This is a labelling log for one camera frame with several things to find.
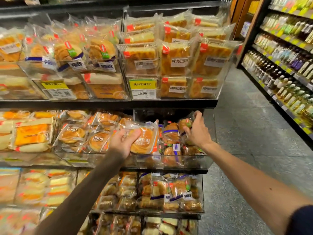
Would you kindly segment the row of green-yellow bottles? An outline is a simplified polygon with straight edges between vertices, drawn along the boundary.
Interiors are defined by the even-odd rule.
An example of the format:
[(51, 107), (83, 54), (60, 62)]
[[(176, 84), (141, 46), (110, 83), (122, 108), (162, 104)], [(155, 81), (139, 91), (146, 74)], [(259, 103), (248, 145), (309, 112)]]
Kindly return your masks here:
[(313, 11), (313, 0), (272, 0), (271, 6), (282, 11)]

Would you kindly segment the row of dark sauce bottles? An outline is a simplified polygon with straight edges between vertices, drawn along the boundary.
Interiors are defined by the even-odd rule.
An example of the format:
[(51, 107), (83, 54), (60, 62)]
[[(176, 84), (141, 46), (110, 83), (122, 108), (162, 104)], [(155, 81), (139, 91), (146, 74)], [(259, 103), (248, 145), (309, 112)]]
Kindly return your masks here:
[(258, 34), (254, 44), (274, 60), (313, 83), (313, 54), (265, 33)]

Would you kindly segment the dark blue sleeve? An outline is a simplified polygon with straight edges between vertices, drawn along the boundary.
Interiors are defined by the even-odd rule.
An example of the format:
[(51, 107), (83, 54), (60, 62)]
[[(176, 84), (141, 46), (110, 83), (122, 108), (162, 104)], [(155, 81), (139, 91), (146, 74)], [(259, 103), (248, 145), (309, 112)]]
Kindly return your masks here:
[(285, 235), (313, 235), (313, 205), (303, 206), (292, 214)]

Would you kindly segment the yellow and white price label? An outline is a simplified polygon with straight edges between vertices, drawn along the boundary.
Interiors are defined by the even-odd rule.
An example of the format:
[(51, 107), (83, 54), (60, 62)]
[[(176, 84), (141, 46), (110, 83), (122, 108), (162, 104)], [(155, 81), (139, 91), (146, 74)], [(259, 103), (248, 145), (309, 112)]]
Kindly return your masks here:
[(133, 100), (157, 99), (157, 79), (129, 79)]
[(41, 81), (43, 92), (50, 100), (76, 100), (76, 96), (63, 81)]

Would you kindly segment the person's right forearm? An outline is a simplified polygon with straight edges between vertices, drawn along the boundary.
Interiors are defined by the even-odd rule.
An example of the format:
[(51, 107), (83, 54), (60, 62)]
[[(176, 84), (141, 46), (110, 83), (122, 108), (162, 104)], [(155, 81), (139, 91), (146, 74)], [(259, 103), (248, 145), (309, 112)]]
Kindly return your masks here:
[(207, 153), (275, 235), (285, 235), (290, 217), (313, 200), (268, 176), (213, 142)]

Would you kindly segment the dark bottle shelf unit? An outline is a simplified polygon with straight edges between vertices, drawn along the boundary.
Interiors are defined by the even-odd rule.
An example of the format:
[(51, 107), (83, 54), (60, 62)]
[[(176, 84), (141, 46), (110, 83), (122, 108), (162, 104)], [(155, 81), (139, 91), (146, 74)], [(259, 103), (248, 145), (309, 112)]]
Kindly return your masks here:
[[(261, 93), (266, 97), (271, 104), (274, 105), (276, 110), (280, 115), (287, 121), (296, 133), (304, 140), (304, 142), (310, 147), (313, 151), (313, 131), (311, 131), (301, 119), (294, 114), (283, 102), (278, 99), (277, 95), (270, 89), (265, 83), (256, 76), (256, 73), (253, 69), (253, 66), (247, 65), (244, 63), (244, 57), (250, 50), (256, 50), (257, 47), (253, 45), (253, 41), (256, 35), (260, 32), (261, 21), (264, 19), (267, 8), (271, 0), (258, 0), (259, 4), (256, 8), (256, 12), (253, 15), (251, 25), (245, 37), (240, 55), (236, 63), (237, 68), (241, 68), (245, 75), (253, 82), (253, 84), (261, 91)], [(260, 55), (263, 55), (265, 51), (257, 51)]]

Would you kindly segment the person's left hand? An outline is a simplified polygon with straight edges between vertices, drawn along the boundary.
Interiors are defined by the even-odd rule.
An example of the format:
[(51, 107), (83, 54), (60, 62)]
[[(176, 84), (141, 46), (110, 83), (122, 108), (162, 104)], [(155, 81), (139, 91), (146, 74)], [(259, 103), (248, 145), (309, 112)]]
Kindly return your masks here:
[(125, 128), (119, 129), (111, 138), (109, 143), (108, 154), (120, 155), (126, 159), (130, 154), (130, 135)]

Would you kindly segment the pile of round bun packets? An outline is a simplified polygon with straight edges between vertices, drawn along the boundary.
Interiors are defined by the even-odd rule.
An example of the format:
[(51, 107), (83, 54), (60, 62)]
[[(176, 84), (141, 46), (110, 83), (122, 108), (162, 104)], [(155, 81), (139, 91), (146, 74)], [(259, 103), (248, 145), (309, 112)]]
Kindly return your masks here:
[(114, 110), (62, 110), (54, 151), (104, 154), (111, 137), (132, 119), (132, 115)]

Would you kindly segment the pile of green-label bread packets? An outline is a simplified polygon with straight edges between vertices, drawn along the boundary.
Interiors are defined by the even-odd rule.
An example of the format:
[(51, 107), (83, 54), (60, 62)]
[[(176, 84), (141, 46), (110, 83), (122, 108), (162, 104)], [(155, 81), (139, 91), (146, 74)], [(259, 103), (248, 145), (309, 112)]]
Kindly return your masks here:
[(68, 15), (63, 22), (28, 23), (24, 28), (23, 66), (56, 72), (119, 71), (116, 45), (122, 20)]

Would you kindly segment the black bakery shelf rack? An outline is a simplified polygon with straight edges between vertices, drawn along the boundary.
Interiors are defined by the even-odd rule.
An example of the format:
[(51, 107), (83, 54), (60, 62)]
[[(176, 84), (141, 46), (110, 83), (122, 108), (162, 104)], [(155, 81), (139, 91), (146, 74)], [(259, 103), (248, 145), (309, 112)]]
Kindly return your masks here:
[[(18, 22), (26, 23), (27, 20), (38, 20), (38, 18), (45, 18), (48, 21), (48, 17), (44, 14), (50, 14), (52, 17), (61, 18), (65, 17), (65, 14), (109, 14), (109, 17), (117, 17), (118, 15), (126, 15), (129, 11), (129, 15), (141, 15), (152, 13), (152, 11), (164, 11), (165, 14), (176, 14), (179, 11), (192, 8), (196, 13), (200, 14), (217, 14), (218, 9), (228, 9), (230, 7), (229, 2), (223, 2), (221, 0), (208, 0), (205, 2), (184, 2), (184, 3), (166, 3), (171, 0), (86, 0), (76, 1), (75, 3), (64, 3), (57, 5), (42, 5), (42, 6), (10, 6), (5, 7), (0, 4), (0, 24), (6, 24), (3, 26), (9, 26), (10, 24), (18, 24)], [(155, 4), (162, 5), (140, 5), (132, 6), (132, 4)], [(109, 100), (109, 99), (90, 99), (90, 100), (78, 100), (78, 101), (49, 101), (49, 100), (0, 100), (0, 110), (9, 108), (9, 106), (17, 107), (25, 110), (26, 108), (32, 110), (121, 110), (130, 113), (131, 110), (185, 110), (191, 111), (199, 109), (213, 109), (217, 106), (218, 99), (155, 99), (155, 100)], [(0, 153), (0, 169), (2, 168), (39, 168), (39, 169), (91, 169), (93, 167), (92, 160), (88, 163), (75, 162), (74, 164), (68, 163), (68, 165), (54, 164), (54, 165), (31, 165), (31, 161), (25, 161), (30, 155), (18, 156), (15, 153)], [(206, 174), (208, 168), (212, 165), (213, 161), (208, 158), (200, 158), (199, 162), (203, 162), (202, 167), (193, 167), (190, 169), (182, 169), (185, 172), (197, 172), (198, 174)], [(143, 216), (165, 216), (173, 218), (191, 219), (201, 221), (202, 213), (185, 213), (179, 212), (177, 215), (174, 213), (159, 213), (159, 212), (142, 212)]]

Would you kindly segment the row of pale sauce bottles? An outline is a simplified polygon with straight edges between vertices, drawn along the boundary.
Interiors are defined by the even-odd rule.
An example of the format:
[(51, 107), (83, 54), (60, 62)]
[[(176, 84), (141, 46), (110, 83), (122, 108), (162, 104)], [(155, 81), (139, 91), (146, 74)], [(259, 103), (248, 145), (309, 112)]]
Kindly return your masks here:
[(313, 20), (293, 15), (268, 14), (261, 25), (268, 31), (296, 37), (306, 43), (313, 44)]

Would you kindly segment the stack of cream sandwich packets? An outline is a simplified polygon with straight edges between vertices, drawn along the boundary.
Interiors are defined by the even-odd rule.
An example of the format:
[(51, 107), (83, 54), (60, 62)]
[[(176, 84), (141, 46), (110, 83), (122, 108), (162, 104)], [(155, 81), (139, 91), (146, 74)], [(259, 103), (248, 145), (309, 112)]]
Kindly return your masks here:
[(77, 171), (0, 168), (0, 205), (57, 207), (76, 185)]

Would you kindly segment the pile of orange sandwich cake packets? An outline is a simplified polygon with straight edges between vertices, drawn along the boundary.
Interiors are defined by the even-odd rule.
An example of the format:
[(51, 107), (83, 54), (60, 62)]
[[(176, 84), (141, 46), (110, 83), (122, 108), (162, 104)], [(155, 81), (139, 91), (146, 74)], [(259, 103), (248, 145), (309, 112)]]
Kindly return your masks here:
[(0, 110), (0, 152), (51, 152), (57, 116), (55, 110)]

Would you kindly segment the pile of brown pastry packets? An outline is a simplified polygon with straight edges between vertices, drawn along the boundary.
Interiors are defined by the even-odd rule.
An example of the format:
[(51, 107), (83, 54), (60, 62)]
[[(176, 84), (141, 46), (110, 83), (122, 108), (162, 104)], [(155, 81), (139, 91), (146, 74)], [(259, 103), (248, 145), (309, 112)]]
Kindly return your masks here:
[(137, 200), (137, 172), (120, 172), (109, 180), (93, 209), (110, 212), (134, 212)]

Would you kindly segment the row of yellow oil bottles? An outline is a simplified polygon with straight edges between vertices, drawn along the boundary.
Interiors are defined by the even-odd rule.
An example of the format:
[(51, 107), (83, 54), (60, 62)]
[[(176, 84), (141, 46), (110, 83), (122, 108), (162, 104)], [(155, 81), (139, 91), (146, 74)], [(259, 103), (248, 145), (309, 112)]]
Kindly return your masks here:
[(257, 51), (248, 51), (243, 63), (299, 120), (313, 131), (313, 92)]

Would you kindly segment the stack of white-orange cake packets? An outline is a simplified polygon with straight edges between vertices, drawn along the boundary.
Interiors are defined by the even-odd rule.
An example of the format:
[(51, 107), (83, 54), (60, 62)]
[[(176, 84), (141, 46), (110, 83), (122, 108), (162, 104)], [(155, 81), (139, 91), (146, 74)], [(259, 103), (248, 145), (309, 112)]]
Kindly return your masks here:
[(118, 62), (60, 72), (43, 62), (0, 62), (0, 100), (129, 100)]

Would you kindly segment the person's left forearm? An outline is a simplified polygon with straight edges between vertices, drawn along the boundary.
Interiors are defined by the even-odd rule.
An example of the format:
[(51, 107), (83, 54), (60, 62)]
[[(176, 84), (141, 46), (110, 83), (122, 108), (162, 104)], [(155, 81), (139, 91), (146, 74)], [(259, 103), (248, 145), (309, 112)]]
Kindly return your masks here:
[(37, 226), (33, 235), (77, 235), (103, 188), (118, 174), (123, 161), (120, 151), (107, 152), (62, 204)]

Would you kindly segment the person's right hand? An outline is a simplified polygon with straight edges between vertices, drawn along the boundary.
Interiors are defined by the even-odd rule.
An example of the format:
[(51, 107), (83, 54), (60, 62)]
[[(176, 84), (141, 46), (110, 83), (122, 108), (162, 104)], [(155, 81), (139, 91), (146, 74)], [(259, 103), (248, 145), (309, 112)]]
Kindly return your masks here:
[(194, 138), (189, 139), (198, 146), (201, 150), (208, 153), (209, 146), (213, 145), (213, 141), (209, 134), (208, 128), (205, 126), (204, 117), (200, 111), (195, 111), (194, 113), (195, 119), (192, 124), (192, 129), (194, 131)]

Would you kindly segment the pile of mixed bread packets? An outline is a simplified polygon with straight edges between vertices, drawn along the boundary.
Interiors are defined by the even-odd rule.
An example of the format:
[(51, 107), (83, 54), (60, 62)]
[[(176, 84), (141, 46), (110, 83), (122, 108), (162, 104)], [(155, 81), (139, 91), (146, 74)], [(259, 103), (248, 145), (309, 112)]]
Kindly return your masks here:
[(198, 221), (91, 213), (77, 235), (199, 235)]

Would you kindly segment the round bun clear packet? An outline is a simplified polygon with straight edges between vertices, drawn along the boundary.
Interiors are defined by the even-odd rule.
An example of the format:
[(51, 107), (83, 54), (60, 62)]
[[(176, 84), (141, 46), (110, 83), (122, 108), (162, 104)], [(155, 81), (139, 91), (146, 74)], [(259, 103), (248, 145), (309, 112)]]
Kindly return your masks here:
[(126, 122), (127, 138), (137, 129), (141, 133), (139, 138), (131, 145), (130, 152), (133, 154), (152, 154), (157, 141), (158, 126), (155, 122)]

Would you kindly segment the pile of blue-banded bread packets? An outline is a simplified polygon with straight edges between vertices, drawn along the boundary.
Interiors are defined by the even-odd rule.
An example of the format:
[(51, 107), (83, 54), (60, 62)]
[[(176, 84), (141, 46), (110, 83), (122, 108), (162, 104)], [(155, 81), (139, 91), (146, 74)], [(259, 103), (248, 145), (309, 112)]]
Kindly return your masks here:
[(185, 145), (181, 141), (178, 122), (164, 120), (159, 125), (162, 162), (168, 167), (188, 167), (191, 160), (206, 154), (198, 146)]
[(199, 174), (140, 173), (138, 192), (142, 211), (204, 213)]

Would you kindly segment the blue-banded bread single packet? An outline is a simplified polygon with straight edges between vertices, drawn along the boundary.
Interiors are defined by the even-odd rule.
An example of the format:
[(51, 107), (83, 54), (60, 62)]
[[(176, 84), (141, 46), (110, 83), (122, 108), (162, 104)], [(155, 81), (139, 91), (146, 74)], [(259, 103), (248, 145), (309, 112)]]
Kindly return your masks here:
[(185, 144), (185, 145), (189, 145), (189, 146), (195, 146), (194, 143), (192, 143), (191, 140), (189, 140), (184, 127), (188, 127), (189, 129), (192, 128), (192, 124), (193, 124), (193, 119), (192, 118), (182, 118), (178, 121), (178, 130), (179, 130), (179, 134), (181, 136), (181, 141)]

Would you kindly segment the wooden shelf unit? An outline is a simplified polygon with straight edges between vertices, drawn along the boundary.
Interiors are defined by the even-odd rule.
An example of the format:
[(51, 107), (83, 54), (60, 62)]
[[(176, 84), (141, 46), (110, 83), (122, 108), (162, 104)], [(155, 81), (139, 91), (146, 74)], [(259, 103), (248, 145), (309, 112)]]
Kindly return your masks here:
[(233, 40), (245, 40), (259, 2), (260, 0), (232, 0), (230, 7), (231, 24), (235, 24), (232, 34)]

